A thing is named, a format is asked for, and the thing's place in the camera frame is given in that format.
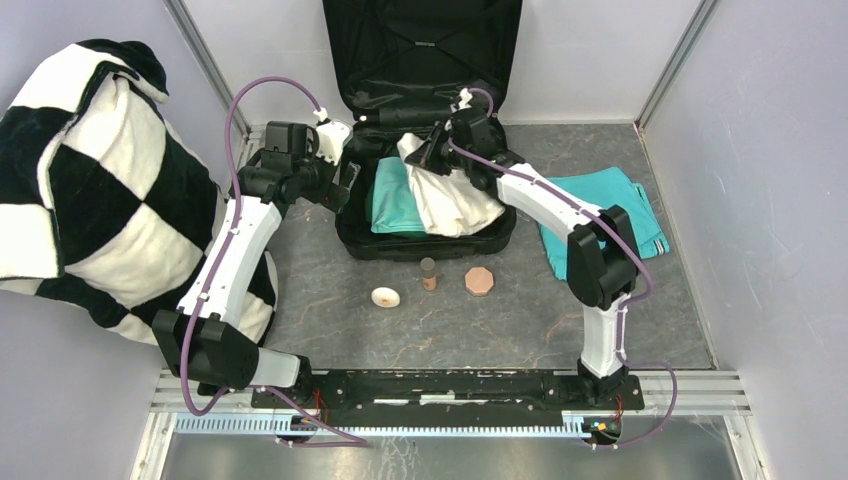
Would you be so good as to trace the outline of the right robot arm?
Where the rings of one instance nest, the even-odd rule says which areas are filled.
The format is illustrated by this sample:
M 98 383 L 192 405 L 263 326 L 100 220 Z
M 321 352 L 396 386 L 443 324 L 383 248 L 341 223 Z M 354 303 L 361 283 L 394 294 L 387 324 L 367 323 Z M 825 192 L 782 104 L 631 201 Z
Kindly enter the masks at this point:
M 626 210 L 602 208 L 544 178 L 508 149 L 499 122 L 481 108 L 453 112 L 425 138 L 403 135 L 398 150 L 416 172 L 438 179 L 463 173 L 473 192 L 523 211 L 563 242 L 566 282 L 583 305 L 578 396 L 591 408 L 606 406 L 629 374 L 626 316 L 639 299 L 637 279 L 649 276 Z

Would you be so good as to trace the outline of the black white checkered blanket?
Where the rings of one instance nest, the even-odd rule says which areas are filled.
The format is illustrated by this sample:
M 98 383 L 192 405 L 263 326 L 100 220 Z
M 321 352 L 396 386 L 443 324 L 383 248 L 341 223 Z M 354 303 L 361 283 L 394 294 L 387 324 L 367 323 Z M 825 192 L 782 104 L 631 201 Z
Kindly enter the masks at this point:
M 226 197 L 163 117 L 167 76 L 140 41 L 43 60 L 1 119 L 1 287 L 85 310 L 153 344 L 197 281 Z

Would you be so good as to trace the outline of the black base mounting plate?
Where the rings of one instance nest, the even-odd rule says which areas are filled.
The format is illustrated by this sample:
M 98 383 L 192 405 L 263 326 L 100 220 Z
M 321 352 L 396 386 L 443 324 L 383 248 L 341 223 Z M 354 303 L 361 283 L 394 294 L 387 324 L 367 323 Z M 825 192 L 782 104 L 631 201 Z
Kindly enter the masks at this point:
M 548 427 L 564 412 L 613 415 L 645 402 L 637 376 L 596 387 L 575 371 L 315 371 L 286 390 L 306 409 L 324 407 L 341 427 Z

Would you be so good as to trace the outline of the pink octagonal compact box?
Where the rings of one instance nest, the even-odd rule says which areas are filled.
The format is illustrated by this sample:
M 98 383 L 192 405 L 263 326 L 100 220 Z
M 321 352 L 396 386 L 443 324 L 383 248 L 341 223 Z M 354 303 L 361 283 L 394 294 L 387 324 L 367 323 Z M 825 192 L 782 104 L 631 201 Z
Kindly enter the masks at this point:
M 494 275 L 486 267 L 473 267 L 465 273 L 464 285 L 472 296 L 486 296 L 495 286 Z

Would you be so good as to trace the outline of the black open suitcase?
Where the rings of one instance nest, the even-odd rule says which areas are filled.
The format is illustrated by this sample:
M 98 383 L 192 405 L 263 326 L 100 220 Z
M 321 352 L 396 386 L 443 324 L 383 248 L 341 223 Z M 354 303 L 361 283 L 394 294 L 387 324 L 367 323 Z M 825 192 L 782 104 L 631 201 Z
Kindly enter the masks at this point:
M 417 262 L 503 250 L 516 225 L 512 207 L 470 236 L 376 233 L 372 223 L 379 162 L 397 153 L 405 133 L 426 137 L 448 118 L 464 87 L 506 98 L 516 49 L 520 1 L 325 1 L 336 83 L 355 120 L 343 165 L 360 171 L 337 235 L 358 260 Z

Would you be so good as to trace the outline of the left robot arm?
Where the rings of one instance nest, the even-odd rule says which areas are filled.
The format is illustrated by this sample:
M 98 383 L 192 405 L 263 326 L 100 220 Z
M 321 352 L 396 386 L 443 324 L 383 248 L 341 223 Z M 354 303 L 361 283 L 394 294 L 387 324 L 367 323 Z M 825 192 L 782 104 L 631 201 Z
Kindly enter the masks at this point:
M 171 372 L 218 388 L 273 386 L 290 407 L 314 394 L 304 358 L 262 348 L 239 331 L 248 286 L 288 210 L 303 198 L 338 213 L 359 169 L 339 167 L 351 126 L 270 122 L 265 144 L 237 172 L 221 229 L 195 283 L 176 310 L 159 311 L 152 329 Z

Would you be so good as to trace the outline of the brown grey cylindrical bottle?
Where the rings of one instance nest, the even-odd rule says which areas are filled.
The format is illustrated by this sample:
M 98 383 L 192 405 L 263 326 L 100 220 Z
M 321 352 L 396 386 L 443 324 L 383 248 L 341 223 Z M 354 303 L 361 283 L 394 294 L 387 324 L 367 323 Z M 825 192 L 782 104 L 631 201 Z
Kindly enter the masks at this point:
M 434 291 L 438 286 L 438 279 L 433 258 L 425 257 L 420 261 L 422 271 L 422 284 L 427 291 Z

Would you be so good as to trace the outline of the white shirt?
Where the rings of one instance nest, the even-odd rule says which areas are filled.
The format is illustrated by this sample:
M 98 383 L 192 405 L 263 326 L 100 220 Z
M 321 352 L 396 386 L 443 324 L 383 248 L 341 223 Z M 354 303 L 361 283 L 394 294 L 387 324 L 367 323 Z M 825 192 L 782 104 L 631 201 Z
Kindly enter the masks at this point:
M 429 235 L 473 235 L 506 211 L 499 201 L 477 190 L 462 170 L 441 176 L 407 163 L 404 166 L 418 215 Z

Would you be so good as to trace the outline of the small white round jar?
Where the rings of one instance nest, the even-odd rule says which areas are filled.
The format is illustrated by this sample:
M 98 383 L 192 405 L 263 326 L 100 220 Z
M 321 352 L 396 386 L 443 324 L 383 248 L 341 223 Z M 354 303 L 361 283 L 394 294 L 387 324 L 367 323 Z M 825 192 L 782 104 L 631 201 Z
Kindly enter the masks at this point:
M 372 302 L 381 308 L 395 308 L 401 303 L 400 294 L 389 287 L 377 287 L 370 294 Z

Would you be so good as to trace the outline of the aluminium frame rail base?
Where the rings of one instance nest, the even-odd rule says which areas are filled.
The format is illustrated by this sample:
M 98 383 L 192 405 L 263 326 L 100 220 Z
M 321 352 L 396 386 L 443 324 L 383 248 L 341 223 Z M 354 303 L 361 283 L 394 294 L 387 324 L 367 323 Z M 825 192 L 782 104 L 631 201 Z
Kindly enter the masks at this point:
M 388 438 L 596 440 L 623 444 L 612 431 L 640 421 L 655 438 L 675 420 L 719 426 L 732 466 L 744 479 L 765 479 L 752 411 L 739 376 L 683 370 L 670 375 L 635 370 L 610 394 L 590 399 L 571 371 L 557 370 L 318 370 L 295 407 L 265 392 L 225 395 L 203 416 L 183 405 L 176 378 L 158 380 L 131 475 L 162 477 L 177 434 L 257 435 L 306 441 Z

